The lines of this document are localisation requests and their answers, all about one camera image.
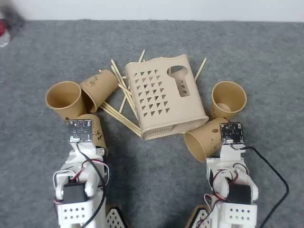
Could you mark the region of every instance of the upright paper cup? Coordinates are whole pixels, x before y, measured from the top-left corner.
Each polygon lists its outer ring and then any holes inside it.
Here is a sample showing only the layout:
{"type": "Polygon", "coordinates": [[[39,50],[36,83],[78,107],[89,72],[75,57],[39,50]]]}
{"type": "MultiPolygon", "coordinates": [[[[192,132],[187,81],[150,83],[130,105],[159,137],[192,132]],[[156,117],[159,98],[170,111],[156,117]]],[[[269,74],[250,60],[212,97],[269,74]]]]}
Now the upright paper cup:
{"type": "Polygon", "coordinates": [[[45,101],[64,120],[76,119],[86,113],[81,88],[75,82],[65,81],[53,85],[47,91],[45,101]]]}
{"type": "Polygon", "coordinates": [[[105,147],[105,138],[103,130],[101,129],[101,124],[99,117],[93,114],[84,114],[79,116],[77,119],[92,119],[93,120],[93,143],[97,147],[105,147]]]}
{"type": "Polygon", "coordinates": [[[216,118],[201,127],[186,132],[185,143],[192,155],[200,162],[213,154],[221,146],[220,123],[227,123],[224,118],[216,118]]]}
{"type": "Polygon", "coordinates": [[[100,74],[91,76],[80,83],[80,87],[85,92],[83,98],[86,109],[95,113],[98,107],[118,87],[118,81],[111,71],[102,70],[100,74]]]}
{"type": "Polygon", "coordinates": [[[230,120],[246,105],[245,90],[235,82],[223,81],[212,89],[211,118],[223,117],[230,120]]]}

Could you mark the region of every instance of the white wall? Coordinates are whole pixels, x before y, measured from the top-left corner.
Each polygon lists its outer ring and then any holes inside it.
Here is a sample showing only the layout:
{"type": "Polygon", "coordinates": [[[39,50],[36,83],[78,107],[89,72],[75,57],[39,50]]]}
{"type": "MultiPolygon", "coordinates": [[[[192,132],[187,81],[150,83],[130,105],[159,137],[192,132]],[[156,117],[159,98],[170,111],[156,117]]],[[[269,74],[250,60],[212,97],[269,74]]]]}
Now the white wall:
{"type": "Polygon", "coordinates": [[[304,0],[10,0],[25,19],[304,21],[304,0]]]}

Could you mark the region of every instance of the perforated plate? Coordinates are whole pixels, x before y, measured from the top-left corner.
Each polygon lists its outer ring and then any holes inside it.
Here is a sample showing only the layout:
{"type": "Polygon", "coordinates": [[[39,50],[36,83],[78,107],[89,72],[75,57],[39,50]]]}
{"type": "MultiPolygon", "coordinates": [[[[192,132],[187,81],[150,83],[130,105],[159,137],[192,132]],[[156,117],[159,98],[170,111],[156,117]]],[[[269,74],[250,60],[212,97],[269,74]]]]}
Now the perforated plate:
{"type": "Polygon", "coordinates": [[[257,206],[237,203],[223,203],[222,220],[229,224],[257,224],[257,206]]]}
{"type": "Polygon", "coordinates": [[[109,228],[125,228],[117,209],[110,210],[109,214],[106,216],[106,222],[109,228]]]}
{"type": "Polygon", "coordinates": [[[58,220],[60,225],[84,223],[93,214],[93,201],[58,205],[58,220]]]}
{"type": "MultiPolygon", "coordinates": [[[[194,222],[192,223],[191,228],[196,228],[196,224],[198,221],[204,219],[208,215],[206,209],[200,209],[197,217],[195,218],[194,222]]],[[[199,228],[210,228],[210,219],[209,217],[203,221],[199,228]]]]}

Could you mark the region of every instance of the circuit board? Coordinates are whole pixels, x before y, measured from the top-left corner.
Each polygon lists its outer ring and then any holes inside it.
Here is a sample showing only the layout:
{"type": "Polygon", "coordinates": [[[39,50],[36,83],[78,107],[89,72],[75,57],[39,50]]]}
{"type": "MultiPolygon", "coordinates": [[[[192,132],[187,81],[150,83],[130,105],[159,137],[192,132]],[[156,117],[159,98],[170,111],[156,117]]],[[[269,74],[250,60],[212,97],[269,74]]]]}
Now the circuit board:
{"type": "Polygon", "coordinates": [[[91,119],[85,120],[69,120],[69,142],[92,142],[92,127],[93,121],[91,119]]]}
{"type": "Polygon", "coordinates": [[[241,123],[221,123],[220,133],[222,145],[244,144],[243,127],[241,123]]]}

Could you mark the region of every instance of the electrical wire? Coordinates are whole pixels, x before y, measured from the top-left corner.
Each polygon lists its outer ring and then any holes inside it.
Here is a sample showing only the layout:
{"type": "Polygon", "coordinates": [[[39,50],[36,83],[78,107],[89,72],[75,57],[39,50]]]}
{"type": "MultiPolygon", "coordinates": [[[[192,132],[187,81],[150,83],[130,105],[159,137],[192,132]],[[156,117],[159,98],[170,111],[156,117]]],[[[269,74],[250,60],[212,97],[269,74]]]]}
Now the electrical wire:
{"type": "Polygon", "coordinates": [[[211,206],[210,206],[210,204],[206,201],[206,196],[208,196],[209,197],[209,200],[211,200],[211,196],[209,195],[209,194],[204,194],[204,196],[203,196],[203,199],[204,199],[204,201],[205,201],[205,203],[207,204],[207,206],[208,206],[208,208],[209,208],[209,211],[211,211],[211,206]]]}
{"type": "Polygon", "coordinates": [[[231,180],[232,180],[232,181],[235,181],[235,180],[238,178],[238,173],[237,173],[236,178],[233,179],[232,172],[229,171],[229,170],[227,170],[227,169],[221,169],[221,170],[219,170],[219,171],[214,175],[214,178],[213,178],[213,180],[212,180],[213,191],[214,191],[214,195],[215,195],[218,199],[220,199],[220,200],[226,200],[226,199],[225,199],[224,197],[222,197],[222,196],[215,190],[213,183],[214,183],[215,179],[219,176],[219,174],[223,174],[223,173],[225,173],[226,171],[230,172],[230,174],[231,174],[231,180]]]}
{"type": "MultiPolygon", "coordinates": [[[[109,180],[110,180],[110,168],[109,168],[109,166],[108,166],[105,162],[103,162],[102,160],[99,160],[99,159],[91,159],[91,160],[92,160],[93,162],[102,163],[102,164],[108,169],[108,172],[107,172],[108,178],[107,178],[106,183],[105,183],[105,185],[107,185],[108,182],[109,182],[109,180]]],[[[82,163],[81,167],[83,167],[83,165],[84,165],[87,161],[88,161],[88,160],[85,160],[85,161],[82,163]]]]}
{"type": "Polygon", "coordinates": [[[76,172],[74,170],[69,170],[69,168],[68,169],[64,169],[64,170],[58,170],[58,171],[54,172],[54,174],[53,174],[53,186],[54,186],[54,189],[56,189],[56,187],[57,187],[57,174],[58,173],[61,173],[61,172],[68,173],[68,172],[71,171],[74,174],[76,174],[76,172]]]}
{"type": "Polygon", "coordinates": [[[280,180],[284,183],[284,185],[286,187],[286,192],[283,195],[283,197],[273,206],[273,208],[271,209],[271,211],[269,212],[269,214],[265,217],[265,219],[263,220],[262,224],[260,225],[260,228],[263,228],[264,225],[269,220],[269,218],[271,217],[271,215],[274,213],[274,211],[278,208],[278,206],[285,200],[285,198],[289,194],[289,185],[288,185],[287,181],[283,178],[283,176],[270,164],[270,162],[255,147],[253,147],[253,146],[245,146],[243,148],[237,149],[237,148],[234,148],[232,144],[230,144],[230,146],[234,150],[252,149],[272,169],[272,171],[275,172],[275,174],[280,178],[280,180]]]}
{"type": "Polygon", "coordinates": [[[247,174],[247,175],[249,174],[248,168],[247,168],[245,165],[243,165],[242,163],[238,163],[238,162],[237,162],[237,163],[234,163],[232,167],[234,168],[235,165],[241,165],[241,166],[243,166],[244,169],[246,170],[246,174],[247,174]]]}
{"type": "Polygon", "coordinates": [[[94,168],[95,171],[97,172],[97,174],[98,174],[98,176],[99,176],[99,178],[100,178],[100,180],[101,180],[101,183],[102,183],[102,185],[103,185],[103,196],[102,196],[102,198],[101,198],[101,201],[100,201],[98,207],[96,208],[96,210],[95,210],[95,212],[93,213],[93,215],[88,219],[88,221],[85,222],[85,223],[81,226],[81,228],[85,228],[85,227],[86,227],[86,226],[87,226],[87,225],[96,217],[96,215],[97,215],[98,212],[100,211],[102,205],[104,204],[104,200],[105,200],[105,181],[104,181],[104,178],[102,177],[100,171],[99,171],[98,168],[95,166],[94,162],[93,162],[86,154],[84,154],[84,153],[82,153],[82,152],[80,151],[78,144],[76,144],[76,146],[77,146],[78,151],[79,151],[79,152],[85,157],[85,159],[87,159],[87,161],[93,166],[93,168],[94,168]]]}
{"type": "Polygon", "coordinates": [[[211,209],[211,211],[207,214],[207,216],[204,219],[200,219],[199,221],[197,221],[196,223],[196,228],[199,228],[201,226],[201,224],[209,217],[209,215],[213,212],[215,205],[220,202],[222,200],[217,200],[214,204],[213,204],[213,208],[211,209]]]}

